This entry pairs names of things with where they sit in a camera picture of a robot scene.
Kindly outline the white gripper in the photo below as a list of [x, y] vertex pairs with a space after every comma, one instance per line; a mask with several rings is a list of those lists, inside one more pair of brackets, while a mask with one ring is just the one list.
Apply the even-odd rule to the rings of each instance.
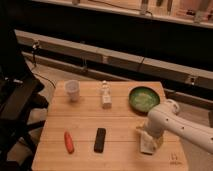
[[157, 129], [154, 127], [144, 125], [144, 126], [137, 126], [136, 130], [140, 135], [142, 131], [146, 131], [153, 138], [154, 144], [155, 144], [155, 150], [158, 150], [163, 144], [164, 131], [162, 129]]

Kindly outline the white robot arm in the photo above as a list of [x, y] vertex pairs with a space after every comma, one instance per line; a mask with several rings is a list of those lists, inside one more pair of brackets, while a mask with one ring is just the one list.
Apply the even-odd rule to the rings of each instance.
[[142, 153], [153, 155], [163, 144], [167, 130], [213, 154], [213, 128], [183, 119], [179, 111], [179, 104], [167, 99], [148, 112], [147, 120], [139, 127]]

